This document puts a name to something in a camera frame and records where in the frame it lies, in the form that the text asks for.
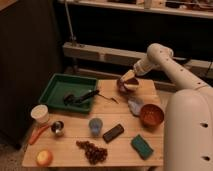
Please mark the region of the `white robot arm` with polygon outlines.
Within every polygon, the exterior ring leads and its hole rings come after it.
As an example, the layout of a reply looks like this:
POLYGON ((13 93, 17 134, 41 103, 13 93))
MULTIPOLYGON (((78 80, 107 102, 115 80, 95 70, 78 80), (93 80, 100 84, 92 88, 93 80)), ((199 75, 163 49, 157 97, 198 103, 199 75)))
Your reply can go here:
POLYGON ((172 57, 172 49, 153 43, 121 80, 135 90, 130 79, 160 66, 178 88, 165 110, 164 171, 213 171, 213 87, 172 57))

